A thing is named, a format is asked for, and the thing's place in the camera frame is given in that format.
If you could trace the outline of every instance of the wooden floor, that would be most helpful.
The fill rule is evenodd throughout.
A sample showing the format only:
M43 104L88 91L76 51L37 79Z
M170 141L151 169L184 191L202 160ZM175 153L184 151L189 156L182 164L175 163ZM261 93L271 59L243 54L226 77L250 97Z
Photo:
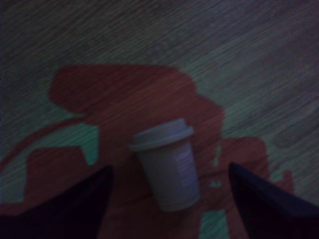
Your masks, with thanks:
M128 197L128 186L119 188L129 183L130 135L177 117L197 132L205 203L167 216L152 201L123 209L114 199L100 238L247 238L231 198L225 208L206 207L210 197L230 197L227 179L216 193L206 180L230 161L253 162L260 176L319 205L317 1L2 4L2 213L33 207L109 163L120 175L114 198ZM133 181L144 185L137 172ZM145 218L127 216L134 213ZM158 217L157 228L148 217ZM145 227L159 232L141 236Z

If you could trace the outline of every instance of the white container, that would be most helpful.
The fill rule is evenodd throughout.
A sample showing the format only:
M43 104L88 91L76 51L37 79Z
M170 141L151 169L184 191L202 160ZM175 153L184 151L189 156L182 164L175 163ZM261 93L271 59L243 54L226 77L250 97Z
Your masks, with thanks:
M177 119L133 136L137 152L159 207L167 212L190 207L200 198L189 137L194 133Z

